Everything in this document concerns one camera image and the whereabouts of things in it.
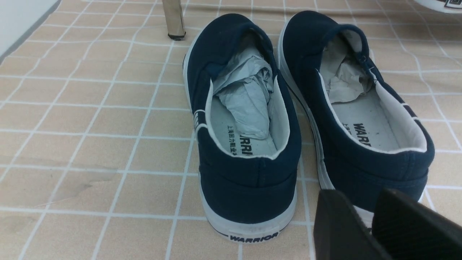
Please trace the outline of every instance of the tiled floor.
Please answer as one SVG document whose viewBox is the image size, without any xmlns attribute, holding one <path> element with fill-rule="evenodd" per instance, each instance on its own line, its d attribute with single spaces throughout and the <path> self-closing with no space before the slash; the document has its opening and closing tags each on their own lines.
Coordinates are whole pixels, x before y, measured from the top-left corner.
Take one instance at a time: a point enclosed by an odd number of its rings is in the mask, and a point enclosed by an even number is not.
<svg viewBox="0 0 462 260">
<path fill-rule="evenodd" d="M 268 243 L 229 243 L 199 199 L 181 69 L 218 15 L 248 16 L 276 46 L 284 21 L 306 9 L 366 32 L 434 138 L 423 203 L 462 224 L 462 17 L 411 0 L 188 0 L 186 40 L 173 42 L 160 0 L 63 0 L 0 66 L 0 259 L 313 260 L 319 188 L 306 119 L 291 225 Z"/>
</svg>

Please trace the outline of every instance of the white wall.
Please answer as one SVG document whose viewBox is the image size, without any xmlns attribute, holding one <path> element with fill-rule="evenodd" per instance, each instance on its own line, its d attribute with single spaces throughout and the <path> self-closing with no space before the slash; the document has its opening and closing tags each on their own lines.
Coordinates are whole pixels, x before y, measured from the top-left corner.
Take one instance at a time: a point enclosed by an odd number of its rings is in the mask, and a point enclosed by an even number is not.
<svg viewBox="0 0 462 260">
<path fill-rule="evenodd" d="M 7 51 L 28 33 L 31 27 L 50 10 L 53 11 L 59 0 L 0 0 L 0 62 Z"/>
</svg>

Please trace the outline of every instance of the shoe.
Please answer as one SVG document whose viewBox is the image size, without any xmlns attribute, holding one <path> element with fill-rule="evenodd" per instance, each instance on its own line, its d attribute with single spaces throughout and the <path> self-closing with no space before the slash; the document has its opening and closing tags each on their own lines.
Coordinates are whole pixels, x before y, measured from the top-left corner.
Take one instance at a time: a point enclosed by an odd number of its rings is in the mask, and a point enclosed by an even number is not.
<svg viewBox="0 0 462 260">
<path fill-rule="evenodd" d="M 301 135 L 270 39 L 246 17 L 223 15 L 191 44 L 183 77 L 207 220 L 230 241 L 277 237 L 295 211 Z"/>
<path fill-rule="evenodd" d="M 280 34 L 278 58 L 311 124 L 321 188 L 343 192 L 368 224 L 383 188 L 419 200 L 435 147 L 369 58 L 364 33 L 300 12 Z"/>
</svg>

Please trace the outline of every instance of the insole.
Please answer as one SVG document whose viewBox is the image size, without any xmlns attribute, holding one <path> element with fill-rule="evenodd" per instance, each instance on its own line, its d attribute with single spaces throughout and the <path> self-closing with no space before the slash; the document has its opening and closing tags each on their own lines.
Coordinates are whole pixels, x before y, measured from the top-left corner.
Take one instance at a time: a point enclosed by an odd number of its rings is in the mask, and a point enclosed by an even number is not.
<svg viewBox="0 0 462 260">
<path fill-rule="evenodd" d="M 263 140 L 240 136 L 234 117 L 217 97 L 212 99 L 211 121 L 220 144 L 234 155 L 272 155 L 276 152 L 271 134 Z"/>
<path fill-rule="evenodd" d="M 361 143 L 379 150 L 395 150 L 400 145 L 380 105 L 375 89 L 347 103 L 332 104 L 340 122 Z"/>
</svg>

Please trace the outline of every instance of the beige floor tile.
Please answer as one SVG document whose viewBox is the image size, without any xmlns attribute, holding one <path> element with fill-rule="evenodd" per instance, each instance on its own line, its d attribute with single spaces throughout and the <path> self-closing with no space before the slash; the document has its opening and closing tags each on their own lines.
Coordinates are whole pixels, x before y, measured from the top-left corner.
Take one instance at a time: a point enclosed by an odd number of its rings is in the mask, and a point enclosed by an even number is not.
<svg viewBox="0 0 462 260">
<path fill-rule="evenodd" d="M 462 69 L 457 61 L 441 56 L 417 55 L 422 70 Z"/>
<path fill-rule="evenodd" d="M 121 178 L 115 172 L 68 172 L 50 209 L 108 212 Z"/>
<path fill-rule="evenodd" d="M 317 2 L 317 7 L 319 9 L 329 9 L 329 10 L 338 10 L 338 9 L 348 9 L 347 2 L 345 0 L 339 1 L 319 1 Z"/>
<path fill-rule="evenodd" d="M 218 5 L 220 4 L 219 0 L 190 0 L 191 5 L 193 4 L 203 4 L 203 5 Z"/>
<path fill-rule="evenodd" d="M 131 170 L 182 173 L 189 141 L 141 139 Z"/>
<path fill-rule="evenodd" d="M 125 28 L 125 29 L 106 29 L 103 34 L 100 36 L 100 40 L 109 41 L 109 40 L 122 40 L 122 41 L 131 41 L 133 36 L 137 32 L 137 28 Z"/>
<path fill-rule="evenodd" d="M 461 95 L 437 96 L 436 101 L 448 120 L 462 120 L 460 113 L 462 108 Z"/>
<path fill-rule="evenodd" d="M 462 87 L 457 83 L 458 77 L 455 73 L 425 73 L 423 78 L 436 93 L 462 93 Z"/>
<path fill-rule="evenodd" d="M 142 15 L 116 14 L 108 27 L 141 27 L 145 20 L 146 17 Z"/>
<path fill-rule="evenodd" d="M 151 111 L 144 136 L 191 137 L 193 119 L 189 111 Z"/>
<path fill-rule="evenodd" d="M 462 57 L 462 53 L 459 51 L 459 45 L 457 42 L 439 42 L 439 45 L 450 57 Z"/>
<path fill-rule="evenodd" d="M 64 80 L 25 79 L 12 101 L 51 103 L 64 87 Z"/>
<path fill-rule="evenodd" d="M 153 106 L 189 109 L 189 100 L 183 86 L 160 85 Z"/>
<path fill-rule="evenodd" d="M 302 158 L 305 178 L 318 179 L 317 158 L 314 145 L 302 145 Z"/>
<path fill-rule="evenodd" d="M 250 6 L 252 0 L 222 0 L 222 6 Z"/>
<path fill-rule="evenodd" d="M 197 147 L 197 141 L 194 141 L 191 151 L 188 173 L 199 173 L 199 149 Z"/>
<path fill-rule="evenodd" d="M 8 164 L 15 156 L 16 152 L 21 148 L 29 134 L 0 132 L 0 163 Z"/>
<path fill-rule="evenodd" d="M 137 136 L 147 110 L 127 108 L 103 108 L 90 133 Z"/>
<path fill-rule="evenodd" d="M 57 41 L 65 31 L 66 27 L 62 26 L 40 26 L 28 39 L 34 41 Z"/>
<path fill-rule="evenodd" d="M 71 80 L 58 99 L 58 103 L 99 105 L 110 83 Z"/>
<path fill-rule="evenodd" d="M 170 52 L 169 63 L 176 63 L 182 65 L 187 51 L 188 48 L 185 48 L 183 46 L 173 47 L 172 51 Z"/>
<path fill-rule="evenodd" d="M 315 9 L 314 1 L 298 1 L 298 0 L 286 0 L 286 8 L 303 8 L 308 10 Z"/>
<path fill-rule="evenodd" d="M 83 58 L 90 43 L 58 43 L 47 55 L 51 59 L 74 59 Z"/>
<path fill-rule="evenodd" d="M 376 10 L 380 11 L 380 5 L 377 4 L 375 1 L 367 1 L 367 0 L 348 0 L 348 5 L 351 9 L 359 9 L 359 10 Z"/>
<path fill-rule="evenodd" d="M 442 119 L 435 102 L 433 102 L 430 96 L 405 96 L 403 99 L 418 117 L 425 119 Z"/>
<path fill-rule="evenodd" d="M 400 39 L 432 40 L 425 25 L 393 25 L 393 29 Z"/>
<path fill-rule="evenodd" d="M 306 221 L 305 204 L 303 197 L 303 181 L 297 181 L 297 204 L 295 205 L 295 214 L 293 221 Z"/>
<path fill-rule="evenodd" d="M 319 187 L 319 183 L 312 181 L 306 182 L 308 207 L 310 209 L 310 221 L 312 222 L 314 222 L 316 218 L 316 208 L 320 190 L 321 188 Z"/>
<path fill-rule="evenodd" d="M 45 58 L 37 68 L 31 72 L 31 76 L 67 78 L 77 67 L 77 60 L 62 60 Z"/>
<path fill-rule="evenodd" d="M 116 83 L 104 104 L 148 107 L 154 91 L 154 85 Z"/>
<path fill-rule="evenodd" d="M 14 208 L 43 208 L 62 171 L 12 168 L 0 182 L 0 205 Z"/>
<path fill-rule="evenodd" d="M 90 14 L 83 13 L 73 26 L 91 26 L 91 27 L 105 27 L 111 20 L 110 14 Z"/>
<path fill-rule="evenodd" d="M 89 61 L 81 62 L 73 77 L 77 79 L 112 80 L 119 68 L 116 61 Z"/>
<path fill-rule="evenodd" d="M 424 20 L 429 24 L 459 24 L 457 16 L 446 15 L 442 12 L 422 13 Z"/>
<path fill-rule="evenodd" d="M 47 109 L 47 105 L 5 104 L 0 109 L 0 128 L 32 130 Z"/>
<path fill-rule="evenodd" d="M 0 75 L 24 76 L 36 63 L 36 58 L 6 57 L 0 64 Z"/>
<path fill-rule="evenodd" d="M 202 200 L 199 194 L 198 176 L 188 176 L 184 183 L 183 198 L 181 200 L 180 216 L 204 217 Z"/>
<path fill-rule="evenodd" d="M 123 61 L 127 56 L 130 43 L 126 42 L 95 42 L 87 55 L 89 60 Z"/>
<path fill-rule="evenodd" d="M 117 80 L 156 83 L 162 67 L 162 64 L 155 63 L 124 62 Z"/>
<path fill-rule="evenodd" d="M 313 143 L 313 132 L 311 131 L 310 123 L 304 112 L 298 116 L 298 124 L 300 126 L 300 133 L 302 134 L 302 142 Z"/>
<path fill-rule="evenodd" d="M 0 212 L 0 258 L 17 259 L 40 214 Z"/>
<path fill-rule="evenodd" d="M 85 138 L 74 163 L 93 168 L 124 169 L 132 152 L 135 139 L 88 136 Z"/>
<path fill-rule="evenodd" d="M 13 91 L 19 86 L 20 82 L 21 82 L 21 79 L 1 77 L 0 85 L 2 86 L 2 88 L 0 88 L 0 100 L 6 100 L 13 93 Z"/>
<path fill-rule="evenodd" d="M 456 141 L 445 122 L 424 121 L 422 124 L 430 136 L 437 137 L 433 139 L 436 149 L 459 150 L 459 147 L 457 146 Z"/>
<path fill-rule="evenodd" d="M 88 8 L 85 10 L 87 13 L 110 13 L 113 14 L 117 11 L 121 2 L 91 2 Z"/>
<path fill-rule="evenodd" d="M 135 41 L 142 44 L 170 45 L 171 39 L 167 36 L 167 26 L 142 28 L 136 35 Z"/>
<path fill-rule="evenodd" d="M 104 220 L 104 217 L 47 214 L 24 259 L 88 259 L 93 253 Z"/>
<path fill-rule="evenodd" d="M 94 41 L 102 32 L 98 28 L 71 27 L 63 36 L 63 42 Z"/>
<path fill-rule="evenodd" d="M 82 12 L 90 3 L 80 1 L 62 1 L 57 12 Z"/>
<path fill-rule="evenodd" d="M 430 25 L 433 36 L 438 41 L 462 41 L 459 25 Z"/>
<path fill-rule="evenodd" d="M 55 105 L 51 108 L 38 130 L 84 133 L 96 111 L 95 107 Z"/>
<path fill-rule="evenodd" d="M 284 7 L 284 2 L 281 0 L 254 0 L 254 6 L 264 6 L 264 7 Z"/>
<path fill-rule="evenodd" d="M 439 214 L 462 225 L 462 190 L 428 189 L 428 193 Z"/>
<path fill-rule="evenodd" d="M 133 44 L 128 61 L 164 63 L 170 47 Z"/>
<path fill-rule="evenodd" d="M 410 54 L 404 51 L 374 51 L 375 64 L 380 70 L 418 70 L 417 63 Z"/>
<path fill-rule="evenodd" d="M 257 245 L 244 245 L 243 259 L 310 259 L 308 230 L 306 226 L 287 226 L 277 239 Z"/>
<path fill-rule="evenodd" d="M 25 41 L 12 55 L 20 57 L 41 58 L 53 46 L 53 43 Z"/>
<path fill-rule="evenodd" d="M 237 244 L 219 237 L 207 221 L 179 220 L 170 254 L 171 260 L 237 259 Z M 198 241 L 207 250 L 197 250 Z"/>
<path fill-rule="evenodd" d="M 462 142 L 462 123 L 451 123 L 451 128 L 459 142 Z"/>
<path fill-rule="evenodd" d="M 34 134 L 19 154 L 16 163 L 66 166 L 80 139 L 80 136 Z"/>
<path fill-rule="evenodd" d="M 182 65 L 167 64 L 162 74 L 162 83 L 184 84 Z"/>
<path fill-rule="evenodd" d="M 284 27 L 284 21 L 267 21 L 254 19 L 253 22 L 262 28 L 267 34 L 279 35 L 282 28 Z"/>
<path fill-rule="evenodd" d="M 104 235 L 98 260 L 161 260 L 172 221 L 113 217 Z"/>
<path fill-rule="evenodd" d="M 414 55 L 444 56 L 436 42 L 419 40 L 402 40 L 404 47 Z"/>
<path fill-rule="evenodd" d="M 181 176 L 129 174 L 114 211 L 172 216 L 175 214 L 181 181 Z"/>
<path fill-rule="evenodd" d="M 60 7 L 58 8 L 57 11 L 59 11 L 60 8 L 65 7 L 65 5 L 69 5 L 69 2 L 70 1 L 66 1 L 66 3 L 61 2 Z M 87 3 L 81 2 L 81 4 L 83 4 L 83 8 L 85 8 L 85 5 Z M 50 14 L 50 16 L 48 16 L 47 20 L 43 24 L 70 26 L 75 21 L 77 16 L 78 16 L 77 13 L 54 12 Z"/>
<path fill-rule="evenodd" d="M 462 186 L 462 155 L 436 153 L 428 174 L 429 185 Z"/>
<path fill-rule="evenodd" d="M 429 93 L 427 85 L 420 79 L 419 74 L 383 73 L 385 82 L 396 92 L 400 93 Z"/>
<path fill-rule="evenodd" d="M 393 39 L 394 41 L 396 41 L 395 40 L 396 36 L 389 25 L 359 24 L 358 26 L 359 28 L 361 28 L 364 34 L 366 34 L 367 37 L 386 38 L 386 39 Z"/>
<path fill-rule="evenodd" d="M 151 8 L 152 4 L 148 3 L 123 3 L 119 13 L 148 15 Z"/>
</svg>

